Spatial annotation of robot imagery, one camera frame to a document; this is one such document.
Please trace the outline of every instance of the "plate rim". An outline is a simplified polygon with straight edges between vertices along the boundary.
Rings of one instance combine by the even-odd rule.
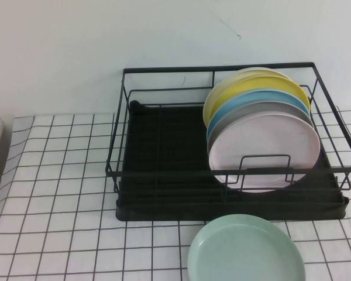
[[[225,100],[222,104],[219,105],[220,102],[218,102],[220,100],[220,97],[222,95],[224,95],[224,93],[226,93],[228,90],[231,91],[231,88],[232,87],[237,87],[240,83],[243,83],[245,81],[248,81],[248,80],[254,80],[254,79],[259,79],[259,78],[271,78],[271,79],[275,79],[275,80],[280,80],[280,81],[285,81],[285,83],[290,83],[292,86],[294,86],[295,88],[297,88],[298,90],[300,90],[300,94],[301,96],[303,96],[304,98],[304,102],[302,99],[296,97],[294,94],[288,92],[288,94],[294,96],[295,98],[298,98],[301,102],[303,102],[303,104],[305,105],[305,107],[307,108],[308,112],[311,112],[311,104],[309,103],[309,99],[308,99],[308,96],[307,94],[305,93],[305,91],[295,82],[293,82],[293,80],[289,80],[289,79],[286,79],[286,78],[283,78],[283,77],[279,77],[279,76],[273,76],[273,75],[258,75],[258,76],[252,76],[252,77],[247,77],[247,78],[244,78],[240,81],[238,81],[237,83],[234,83],[234,85],[231,85],[229,88],[225,89],[224,91],[220,92],[219,95],[218,95],[218,98],[215,100],[213,106],[212,106],[212,109],[209,113],[209,120],[208,120],[208,124],[210,123],[213,115],[217,112],[217,110],[223,106],[224,103],[228,102],[230,99],[234,98],[234,97],[237,97],[237,96],[240,96],[241,94],[244,94],[246,93],[247,91],[243,91],[243,92],[240,92],[240,93],[237,93],[235,94],[234,96],[228,98],[227,100]],[[266,88],[252,88],[250,90],[261,90],[261,89],[268,89],[267,87]],[[285,92],[281,89],[277,89],[277,88],[270,88],[272,90],[277,90],[277,91],[282,91],[282,92]]]
[[[309,128],[311,129],[311,130],[309,130],[309,131],[310,131],[310,132],[313,132],[313,134],[312,134],[313,137],[312,137],[312,138],[315,138],[315,140],[317,139],[317,144],[318,144],[318,146],[317,146],[317,151],[318,151],[318,153],[315,154],[315,159],[314,159],[314,161],[312,161],[312,162],[313,162],[312,167],[315,166],[315,164],[316,164],[316,162],[317,162],[317,160],[318,160],[318,156],[319,156],[319,153],[320,153],[320,149],[321,149],[321,141],[320,141],[320,139],[319,139],[319,136],[318,136],[317,132],[315,131],[315,129],[314,129],[312,126],[310,126],[308,123],[306,123],[306,122],[303,121],[302,119],[299,119],[299,118],[297,118],[296,116],[293,116],[293,115],[291,115],[291,114],[287,114],[287,113],[279,112],[279,111],[262,111],[262,112],[258,112],[258,113],[254,113],[254,114],[249,114],[249,115],[246,115],[245,117],[243,117],[243,118],[241,118],[241,119],[238,119],[238,120],[236,120],[236,121],[230,123],[230,124],[218,135],[218,137],[220,137],[224,132],[226,132],[229,128],[231,128],[232,126],[234,126],[234,125],[237,124],[237,123],[244,122],[244,121],[247,121],[247,120],[252,119],[252,118],[257,118],[257,117],[260,117],[260,116],[268,116],[268,115],[286,116],[287,118],[292,118],[292,119],[294,119],[294,120],[297,120],[298,122],[303,123],[305,126],[307,126],[307,127],[309,127]],[[211,170],[214,170],[214,169],[212,168],[213,165],[211,165],[211,151],[212,151],[212,149],[213,149],[215,143],[216,143],[216,142],[213,143],[213,145],[212,145],[212,147],[211,147],[211,150],[210,150],[210,152],[209,152],[209,155],[208,155],[208,163],[209,163],[209,168],[210,168]],[[216,177],[216,179],[217,179],[220,183],[224,183],[224,181],[220,181],[220,180],[219,180],[219,176],[218,176],[218,175],[215,176],[215,177]],[[246,190],[246,191],[245,191],[245,189],[242,189],[242,191],[244,191],[244,192],[269,192],[269,191],[273,191],[273,190],[268,190],[268,189],[267,189],[267,190],[263,190],[263,191],[260,191],[260,190],[252,190],[252,191]]]
[[[304,114],[307,115],[307,117],[309,118],[309,120],[311,120],[311,114],[310,114],[310,112],[307,110],[307,107],[305,106],[305,104],[304,104],[299,98],[297,98],[297,97],[295,97],[295,96],[293,96],[293,95],[291,95],[291,94],[289,94],[289,93],[287,93],[287,92],[284,92],[284,91],[274,90],[274,89],[270,89],[270,88],[263,88],[263,89],[248,90],[248,91],[243,92],[243,93],[240,94],[240,95],[236,95],[235,97],[233,97],[233,98],[227,100],[223,105],[220,106],[220,108],[215,112],[215,114],[213,115],[213,117],[212,117],[211,120],[209,121],[209,124],[208,124],[208,127],[207,127],[207,131],[208,131],[209,126],[211,125],[212,119],[214,118],[214,116],[215,116],[220,110],[222,110],[223,107],[227,106],[227,105],[228,105],[229,103],[231,103],[231,102],[236,102],[237,100],[240,100],[240,99],[246,97],[246,96],[249,95],[249,94],[253,94],[253,93],[256,93],[256,92],[262,92],[262,91],[279,92],[279,93],[281,93],[281,94],[290,96],[291,98],[297,100],[298,102],[300,102],[301,104],[304,105],[304,108],[302,109],[302,108],[300,108],[300,107],[298,107],[298,106],[296,106],[296,105],[294,105],[294,107],[297,107],[299,110],[301,110],[302,112],[304,112]],[[257,99],[257,101],[249,101],[247,104],[244,104],[244,105],[241,105],[241,106],[239,106],[239,107],[237,107],[237,108],[234,108],[233,110],[231,110],[231,111],[228,112],[227,114],[230,114],[232,111],[234,111],[234,110],[236,110],[236,109],[238,109],[238,108],[242,108],[242,107],[245,107],[245,106],[247,106],[247,105],[249,105],[249,104],[254,104],[254,103],[257,103],[257,102],[260,102],[260,101],[264,101],[264,100],[265,100],[265,98]],[[277,102],[288,103],[288,102],[281,101],[281,100],[271,100],[271,101],[277,101]]]
[[[298,276],[296,281],[305,281],[305,266],[303,258],[300,254],[300,251],[296,247],[294,241],[286,235],[281,229],[275,226],[272,222],[264,220],[263,218],[256,217],[254,215],[247,215],[247,214],[230,214],[224,215],[219,217],[204,227],[196,234],[195,238],[192,240],[190,250],[188,253],[188,260],[187,260],[187,271],[190,278],[190,281],[201,281],[197,277],[197,270],[196,270],[196,262],[197,262],[197,255],[200,245],[203,243],[205,238],[211,236],[215,231],[223,228],[228,227],[231,225],[246,225],[255,227],[266,232],[271,232],[272,234],[280,236],[280,238],[287,243],[291,247],[291,251],[294,253],[294,259],[298,262],[297,267],[299,267],[301,276]]]
[[[225,115],[215,124],[215,126],[211,129],[209,135],[208,135],[208,130],[207,130],[207,152],[208,152],[208,154],[209,154],[210,148],[212,148],[212,145],[213,145],[213,143],[214,143],[213,139],[211,139],[211,136],[212,136],[214,130],[218,127],[219,124],[221,124],[221,122],[222,122],[228,115],[233,114],[234,112],[236,112],[236,111],[238,111],[238,110],[243,110],[244,108],[252,107],[253,105],[268,104],[268,103],[272,103],[272,104],[282,104],[282,105],[284,105],[284,106],[286,106],[286,107],[291,107],[291,108],[293,108],[293,109],[294,109],[294,112],[295,112],[295,111],[296,111],[296,112],[299,112],[298,115],[293,114],[295,117],[299,118],[300,120],[303,120],[303,121],[306,122],[308,125],[310,125],[312,128],[314,128],[314,125],[313,125],[313,123],[312,123],[311,118],[310,118],[303,110],[301,110],[300,108],[296,107],[295,105],[289,104],[288,102],[284,102],[284,101],[259,100],[259,101],[253,102],[253,103],[249,103],[249,104],[243,105],[243,106],[241,106],[241,107],[239,107],[239,108],[235,108],[235,109],[233,109],[231,112],[225,114]],[[280,111],[280,110],[278,110],[278,112],[283,112],[283,113],[287,113],[287,114],[292,114],[292,113],[288,113],[288,112]],[[242,117],[240,117],[240,118],[238,118],[238,119],[235,119],[235,120],[240,120],[241,118],[243,118],[243,117],[245,117],[245,116],[247,116],[247,115],[249,115],[249,114],[246,114],[246,115],[244,115],[244,116],[242,116]]]
[[[221,80],[219,83],[217,83],[217,84],[212,88],[212,90],[208,93],[208,95],[207,95],[207,97],[206,97],[206,99],[205,99],[205,102],[204,102],[203,113],[202,113],[202,114],[203,114],[203,121],[204,121],[205,126],[208,126],[208,124],[209,124],[209,120],[210,120],[210,119],[208,119],[208,118],[209,118],[209,113],[211,112],[211,110],[209,110],[209,112],[207,112],[207,109],[206,109],[206,106],[205,106],[205,105],[206,105],[206,104],[209,104],[209,99],[211,99],[211,98],[214,96],[214,92],[217,91],[216,96],[218,97],[218,96],[219,96],[219,92],[221,92],[221,90],[218,92],[218,90],[219,90],[218,88],[219,88],[219,87],[222,87],[223,85],[225,85],[225,84],[227,83],[227,85],[226,85],[225,87],[226,87],[226,88],[229,88],[229,87],[231,86],[231,84],[237,82],[237,81],[233,81],[234,78],[238,79],[236,76],[238,76],[238,75],[240,75],[240,74],[242,74],[242,73],[244,73],[244,72],[247,72],[247,71],[255,71],[255,70],[268,70],[268,71],[271,71],[271,72],[273,72],[273,73],[277,73],[277,74],[283,76],[284,78],[289,79],[289,80],[292,81],[292,79],[290,79],[289,76],[287,76],[287,75],[285,75],[285,74],[283,74],[283,73],[281,73],[281,72],[279,72],[279,71],[273,70],[273,69],[271,69],[271,68],[267,68],[267,67],[248,67],[248,68],[244,68],[244,69],[238,70],[238,71],[235,72],[233,75],[231,75],[231,76],[229,76],[229,77],[226,77],[226,78],[224,78],[223,80]]]

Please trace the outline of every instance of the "gray plate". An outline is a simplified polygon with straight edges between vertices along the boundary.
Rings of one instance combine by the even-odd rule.
[[[260,101],[252,104],[247,104],[244,107],[239,107],[232,112],[226,114],[213,128],[208,139],[208,154],[211,151],[212,145],[219,136],[219,134],[232,122],[241,119],[242,117],[262,111],[280,111],[291,114],[313,127],[309,116],[300,108],[281,101]]]

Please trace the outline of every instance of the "yellow plate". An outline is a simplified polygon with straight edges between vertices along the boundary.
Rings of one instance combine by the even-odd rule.
[[[307,95],[295,82],[278,76],[254,76],[240,80],[225,91],[221,92],[211,109],[208,123],[213,117],[214,113],[216,113],[220,106],[227,102],[227,100],[241,94],[242,92],[262,88],[287,92],[301,100],[307,107],[308,111],[311,108]]]
[[[239,70],[236,72],[231,77],[228,77],[224,80],[222,80],[220,83],[218,83],[212,91],[208,94],[207,99],[205,100],[204,107],[203,107],[203,120],[204,124],[208,126],[209,124],[209,114],[211,113],[211,109],[216,102],[218,96],[220,95],[221,92],[225,91],[227,88],[230,86],[234,85],[240,80],[246,79],[248,77],[253,77],[253,76],[279,76],[279,77],[284,77],[286,79],[291,80],[288,78],[286,75],[279,73],[275,70],[272,70],[270,68],[264,68],[264,67],[251,67],[251,68],[245,68],[242,70]]]

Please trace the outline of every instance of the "stack of plates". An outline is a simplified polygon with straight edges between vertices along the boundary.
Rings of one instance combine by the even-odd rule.
[[[289,161],[292,168],[312,168],[320,142],[309,110],[303,89],[284,74],[268,68],[238,71],[216,85],[204,104],[210,168],[287,167]],[[227,180],[233,189],[266,192],[303,176],[266,174]],[[226,182],[225,176],[216,178]]]

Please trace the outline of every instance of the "blue plate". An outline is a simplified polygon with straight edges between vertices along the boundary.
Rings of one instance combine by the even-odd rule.
[[[194,238],[190,281],[305,281],[302,257],[274,224],[252,215],[226,215]]]
[[[297,97],[287,92],[282,92],[279,90],[272,90],[272,89],[250,90],[229,99],[227,102],[221,105],[221,107],[216,111],[211,121],[209,122],[208,129],[207,129],[207,140],[209,139],[209,136],[213,128],[218,123],[218,121],[220,121],[226,114],[244,105],[251,104],[253,102],[260,102],[260,101],[286,102],[288,104],[291,104],[293,106],[300,108],[308,116],[310,116],[309,111],[305,106],[305,104]]]

